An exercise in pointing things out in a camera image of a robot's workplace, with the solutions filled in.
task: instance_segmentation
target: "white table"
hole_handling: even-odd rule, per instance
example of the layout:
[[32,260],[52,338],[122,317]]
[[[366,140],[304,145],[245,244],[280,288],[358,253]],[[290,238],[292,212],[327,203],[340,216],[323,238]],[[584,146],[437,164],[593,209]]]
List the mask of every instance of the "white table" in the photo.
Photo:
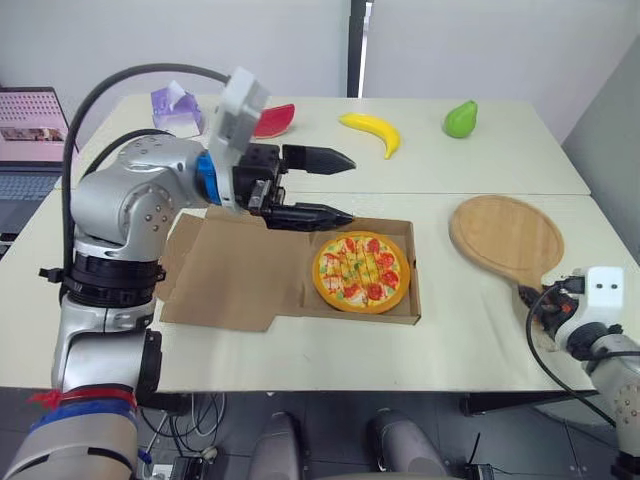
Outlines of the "white table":
[[[414,222],[422,319],[404,326],[278,317],[266,333],[156,321],[164,351],[160,390],[558,390],[527,350],[524,307],[514,301],[514,289],[469,263],[449,240],[449,217],[469,197],[292,194],[293,201]],[[565,256],[549,281],[578,266],[626,268],[621,320],[640,339],[640,270],[594,201],[577,195],[516,198],[543,210],[564,236]],[[3,386],[49,386],[58,289],[36,275],[39,267],[61,263],[59,210],[54,191],[0,262]],[[592,388],[566,354],[545,358],[574,388]]]
[[[217,103],[198,96],[205,115]],[[441,122],[459,100],[273,97],[271,105],[294,103],[290,130],[267,143],[334,148],[357,169],[332,176],[292,171],[289,192],[577,194],[589,189],[533,107],[516,101],[479,101],[478,124],[467,139],[442,132]],[[402,145],[384,160],[381,140],[338,122],[350,111],[391,122]],[[91,161],[117,137],[153,128],[148,95],[126,97],[96,131],[75,162],[74,185]]]

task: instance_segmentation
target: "red band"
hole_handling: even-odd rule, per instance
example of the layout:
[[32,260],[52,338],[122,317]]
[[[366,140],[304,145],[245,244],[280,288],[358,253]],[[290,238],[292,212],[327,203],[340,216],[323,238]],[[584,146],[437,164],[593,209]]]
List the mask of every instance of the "red band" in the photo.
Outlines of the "red band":
[[46,393],[35,393],[28,401],[40,403],[46,408],[55,410],[60,403],[69,400],[89,400],[92,398],[115,398],[126,401],[133,409],[138,408],[136,397],[131,392],[126,392],[119,388],[80,388],[67,393],[60,393],[60,390],[50,390]]

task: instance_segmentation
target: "toy banana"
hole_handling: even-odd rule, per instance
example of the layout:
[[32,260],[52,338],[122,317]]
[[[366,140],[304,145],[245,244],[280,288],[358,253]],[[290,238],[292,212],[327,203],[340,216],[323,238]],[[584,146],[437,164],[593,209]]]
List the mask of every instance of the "toy banana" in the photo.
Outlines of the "toy banana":
[[340,117],[340,123],[347,127],[363,132],[373,133],[384,141],[386,150],[384,158],[390,158],[400,146],[400,134],[386,120],[363,113],[345,113]]

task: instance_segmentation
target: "laptop keyboard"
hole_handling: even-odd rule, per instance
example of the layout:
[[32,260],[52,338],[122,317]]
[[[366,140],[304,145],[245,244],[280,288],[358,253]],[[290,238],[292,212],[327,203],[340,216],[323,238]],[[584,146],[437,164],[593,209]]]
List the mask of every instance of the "laptop keyboard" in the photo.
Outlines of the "laptop keyboard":
[[0,175],[0,200],[44,200],[59,177]]

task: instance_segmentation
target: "red watermelon slice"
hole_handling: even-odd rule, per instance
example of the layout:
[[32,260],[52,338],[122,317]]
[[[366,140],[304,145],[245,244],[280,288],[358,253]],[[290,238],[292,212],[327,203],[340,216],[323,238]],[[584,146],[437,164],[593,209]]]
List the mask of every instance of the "red watermelon slice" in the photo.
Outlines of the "red watermelon slice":
[[256,138],[271,138],[282,135],[291,125],[295,112],[296,107],[293,103],[264,109],[253,136]]

